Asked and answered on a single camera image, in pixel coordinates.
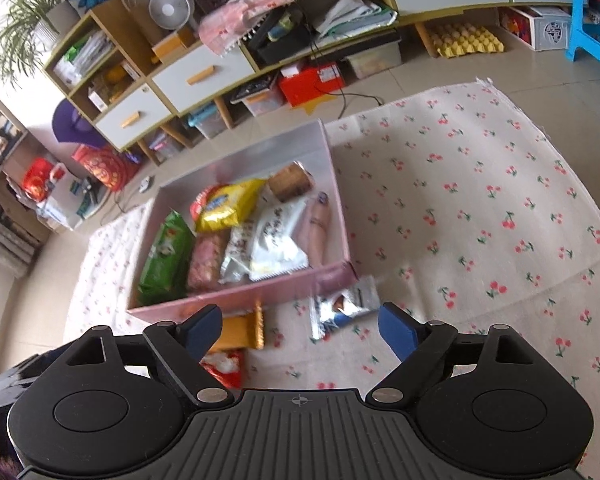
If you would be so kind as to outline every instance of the red decorative bag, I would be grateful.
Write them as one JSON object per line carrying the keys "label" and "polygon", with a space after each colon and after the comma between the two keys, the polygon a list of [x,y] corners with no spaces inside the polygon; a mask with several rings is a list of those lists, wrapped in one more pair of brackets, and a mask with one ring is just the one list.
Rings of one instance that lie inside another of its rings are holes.
{"label": "red decorative bag", "polygon": [[91,148],[80,144],[72,158],[111,191],[123,189],[140,169],[139,164],[134,164],[111,146]]}

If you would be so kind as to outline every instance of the white flower pot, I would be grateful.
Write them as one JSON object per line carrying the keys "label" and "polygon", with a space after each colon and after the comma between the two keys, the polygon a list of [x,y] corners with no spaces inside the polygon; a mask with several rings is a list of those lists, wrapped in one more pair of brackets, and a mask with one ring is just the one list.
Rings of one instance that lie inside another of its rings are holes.
{"label": "white flower pot", "polygon": [[52,50],[52,48],[60,39],[57,32],[52,30],[45,20],[40,20],[37,25],[35,25],[33,35],[35,36],[35,39],[38,40],[39,43],[44,47],[45,52]]}
{"label": "white flower pot", "polygon": [[67,1],[60,2],[46,13],[46,17],[58,31],[59,40],[80,21],[80,15]]}

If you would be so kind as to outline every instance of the red box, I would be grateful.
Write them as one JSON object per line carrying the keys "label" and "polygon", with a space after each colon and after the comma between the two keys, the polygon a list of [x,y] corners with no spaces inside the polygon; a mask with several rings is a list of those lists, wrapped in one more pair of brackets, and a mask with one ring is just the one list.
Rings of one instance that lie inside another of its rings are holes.
{"label": "red box", "polygon": [[336,62],[305,68],[298,75],[280,80],[280,90],[292,107],[344,87],[344,79]]}

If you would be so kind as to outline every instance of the egg carton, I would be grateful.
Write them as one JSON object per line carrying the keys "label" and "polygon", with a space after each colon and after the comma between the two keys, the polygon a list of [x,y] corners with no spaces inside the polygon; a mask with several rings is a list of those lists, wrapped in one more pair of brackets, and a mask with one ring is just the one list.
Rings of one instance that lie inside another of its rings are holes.
{"label": "egg carton", "polygon": [[493,33],[471,23],[447,23],[428,32],[433,47],[446,59],[475,52],[504,52],[504,45]]}

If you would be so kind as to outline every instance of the cherry print mat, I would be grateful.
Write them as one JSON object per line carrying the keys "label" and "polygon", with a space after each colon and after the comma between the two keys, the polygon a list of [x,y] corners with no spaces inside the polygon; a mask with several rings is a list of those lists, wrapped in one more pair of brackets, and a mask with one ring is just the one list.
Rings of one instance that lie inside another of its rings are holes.
{"label": "cherry print mat", "polygon": [[[360,275],[373,274],[381,300],[419,320],[474,333],[515,327],[591,406],[594,436],[580,471],[600,479],[600,211],[573,170],[481,81],[326,128]],[[137,208],[93,235],[66,340],[95,324],[116,334],[144,328],[115,307],[125,304],[125,264],[143,219]],[[364,396],[398,364],[377,316],[315,342],[308,305],[267,310],[267,346],[247,353],[246,386],[353,387]]]}

